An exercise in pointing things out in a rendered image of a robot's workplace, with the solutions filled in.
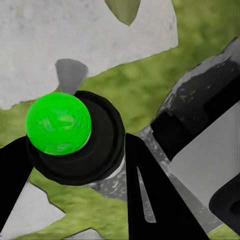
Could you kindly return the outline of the insectifuge atomizer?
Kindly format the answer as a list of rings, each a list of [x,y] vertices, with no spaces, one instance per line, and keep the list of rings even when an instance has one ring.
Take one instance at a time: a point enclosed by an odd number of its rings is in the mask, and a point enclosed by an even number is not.
[[[78,90],[88,66],[64,58],[55,68],[61,92],[40,97],[26,115],[26,147],[34,167],[68,186],[115,177],[126,161],[120,112],[107,98]]]

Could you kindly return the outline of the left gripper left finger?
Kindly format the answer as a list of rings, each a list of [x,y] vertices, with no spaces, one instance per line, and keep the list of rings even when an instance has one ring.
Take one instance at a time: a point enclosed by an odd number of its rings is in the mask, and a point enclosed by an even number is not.
[[[0,233],[33,168],[25,136],[0,148]]]

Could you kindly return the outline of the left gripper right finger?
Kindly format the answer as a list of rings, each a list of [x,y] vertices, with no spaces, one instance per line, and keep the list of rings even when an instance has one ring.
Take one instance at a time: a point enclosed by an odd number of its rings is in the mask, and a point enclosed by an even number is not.
[[[129,240],[210,240],[145,142],[125,134]],[[145,220],[139,168],[156,223]]]

